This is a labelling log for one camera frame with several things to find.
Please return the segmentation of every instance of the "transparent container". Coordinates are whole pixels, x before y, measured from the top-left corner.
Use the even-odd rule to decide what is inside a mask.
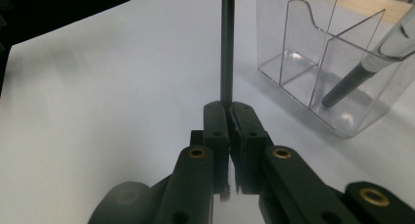
[[[393,24],[382,20],[388,0],[368,3],[362,13],[346,0],[257,0],[259,71],[344,137],[386,114],[415,78],[414,56],[391,61],[371,51]],[[324,107],[322,99],[369,56],[389,65]]]

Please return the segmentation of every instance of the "clear plastic organizer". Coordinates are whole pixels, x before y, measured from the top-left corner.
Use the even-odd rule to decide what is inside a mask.
[[[382,20],[389,1],[368,3],[371,15],[344,0],[257,0],[259,71],[344,137],[386,114],[415,78],[414,56],[386,60],[337,104],[321,104],[366,57],[385,59],[371,50],[393,26]]]

